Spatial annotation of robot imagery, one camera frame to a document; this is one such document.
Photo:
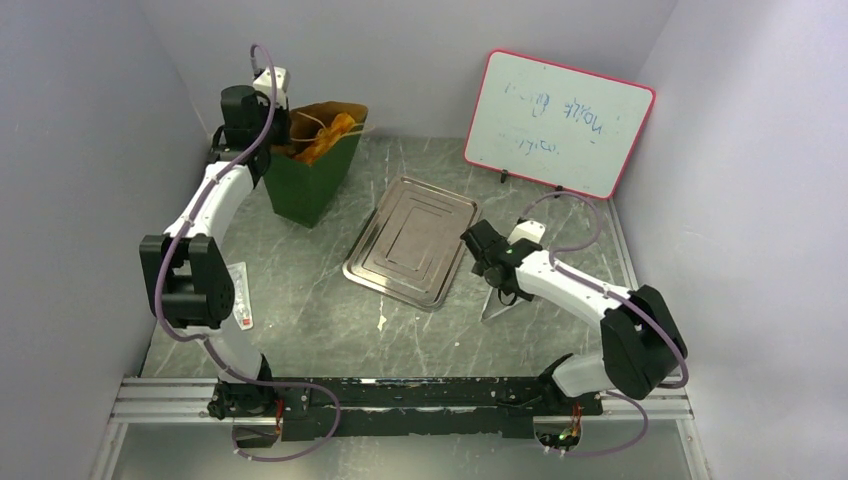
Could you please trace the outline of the green paper bag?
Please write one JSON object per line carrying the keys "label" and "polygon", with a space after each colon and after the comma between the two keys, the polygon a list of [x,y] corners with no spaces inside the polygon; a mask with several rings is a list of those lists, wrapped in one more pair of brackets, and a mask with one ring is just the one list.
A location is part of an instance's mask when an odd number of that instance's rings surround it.
{"label": "green paper bag", "polygon": [[[294,155],[306,148],[320,125],[299,115],[303,112],[323,121],[327,126],[338,113],[350,114],[357,123],[356,135],[340,139],[313,165],[297,162]],[[291,144],[273,147],[264,184],[275,214],[307,228],[314,227],[337,190],[345,180],[363,133],[369,109],[358,103],[327,101],[295,108],[291,111]]]}

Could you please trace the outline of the metal tongs white handles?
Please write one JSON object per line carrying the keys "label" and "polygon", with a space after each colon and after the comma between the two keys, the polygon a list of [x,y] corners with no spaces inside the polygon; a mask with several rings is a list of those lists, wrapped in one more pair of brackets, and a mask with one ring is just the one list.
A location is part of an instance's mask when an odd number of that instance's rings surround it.
{"label": "metal tongs white handles", "polygon": [[515,307],[521,301],[522,299],[517,295],[506,296],[501,290],[490,288],[480,313],[480,322],[490,322],[497,316]]}

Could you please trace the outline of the braided fake bread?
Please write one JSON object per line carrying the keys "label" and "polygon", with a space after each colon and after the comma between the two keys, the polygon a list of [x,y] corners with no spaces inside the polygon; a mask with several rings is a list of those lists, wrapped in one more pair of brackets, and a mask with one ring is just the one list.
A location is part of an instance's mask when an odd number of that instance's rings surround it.
{"label": "braided fake bread", "polygon": [[307,165],[313,165],[340,139],[356,135],[354,129],[363,126],[363,123],[357,123],[350,114],[345,112],[336,114],[329,126],[309,114],[299,112],[299,115],[320,125],[318,132],[311,139],[304,140],[307,144],[306,148],[293,157],[295,161]]}

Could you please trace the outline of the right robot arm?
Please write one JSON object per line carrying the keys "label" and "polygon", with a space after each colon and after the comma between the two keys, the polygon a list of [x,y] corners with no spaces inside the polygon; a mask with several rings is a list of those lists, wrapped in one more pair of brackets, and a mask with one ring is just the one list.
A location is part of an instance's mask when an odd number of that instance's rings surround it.
{"label": "right robot arm", "polygon": [[687,350],[662,294],[603,282],[556,259],[539,244],[542,225],[524,221],[510,236],[486,220],[461,236],[474,259],[472,271],[509,301],[543,299],[584,321],[601,337],[594,354],[568,354],[542,377],[542,406],[562,414],[578,396],[616,390],[642,400],[682,370]]}

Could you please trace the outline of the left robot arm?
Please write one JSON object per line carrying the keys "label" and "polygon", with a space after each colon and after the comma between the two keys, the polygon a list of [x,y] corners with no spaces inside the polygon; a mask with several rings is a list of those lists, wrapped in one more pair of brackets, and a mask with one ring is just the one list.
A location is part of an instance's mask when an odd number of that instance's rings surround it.
{"label": "left robot arm", "polygon": [[224,122],[212,136],[203,178],[163,233],[145,236],[139,256],[150,309],[172,340],[195,342],[226,383],[241,383],[237,403],[261,416],[277,388],[266,359],[241,332],[236,289],[220,243],[235,213],[270,166],[271,142],[286,137],[282,87],[236,85],[221,92]]}

